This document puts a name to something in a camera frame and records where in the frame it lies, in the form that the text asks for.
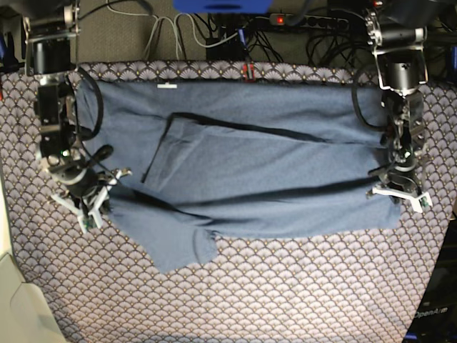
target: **blue cloth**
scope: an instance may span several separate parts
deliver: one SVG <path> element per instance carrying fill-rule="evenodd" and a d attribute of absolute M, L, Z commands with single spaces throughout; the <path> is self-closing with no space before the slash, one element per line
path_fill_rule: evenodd
<path fill-rule="evenodd" d="M 386 163 L 381 135 L 358 122 L 350 89 L 191 82 L 99 83 L 105 118 L 90 142 L 111 144 L 108 168 L 131 167 L 111 218 L 161 272 L 217 255 L 216 235 L 297 238 L 394 228 L 400 206 L 366 199 Z M 366 119 L 385 124 L 378 89 L 360 89 Z M 92 127 L 96 100 L 77 100 Z"/>

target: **patterned tablecloth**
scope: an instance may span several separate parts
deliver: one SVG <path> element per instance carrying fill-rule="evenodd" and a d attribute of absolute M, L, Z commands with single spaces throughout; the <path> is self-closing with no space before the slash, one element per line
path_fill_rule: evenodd
<path fill-rule="evenodd" d="M 104 81 L 243 78 L 242 63 L 86 65 Z M 259 81 L 346 84 L 345 70 L 255 64 Z M 403 207 L 396 229 L 308 239 L 219 238 L 206 265 L 159 274 L 111 225 L 82 236 L 49 202 L 59 190 L 34 161 L 38 81 L 1 78 L 0 154 L 14 253 L 41 287 L 70 342 L 401 342 L 426 289 L 454 203 L 457 93 L 422 86 L 431 163 L 424 186 L 435 206 Z M 79 76 L 71 75 L 77 84 Z"/>

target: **scalloped pattern fabric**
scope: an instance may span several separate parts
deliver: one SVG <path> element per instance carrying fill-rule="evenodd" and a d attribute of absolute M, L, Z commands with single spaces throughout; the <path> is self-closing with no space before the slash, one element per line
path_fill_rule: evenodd
<path fill-rule="evenodd" d="M 242 80 L 243 63 L 85 65 L 104 81 Z M 256 63 L 259 81 L 351 82 L 340 69 Z M 75 85 L 77 74 L 71 75 Z M 34 158 L 38 81 L 1 78 L 0 157 L 14 253 L 64 336 L 78 343 L 401 342 L 431 277 L 457 197 L 457 93 L 422 86 L 434 206 L 402 206 L 396 229 L 308 239 L 218 238 L 219 256 L 159 274 L 142 247 L 108 222 L 83 236 L 49 201 L 60 187 Z M 375 81 L 365 75 L 363 82 Z"/>

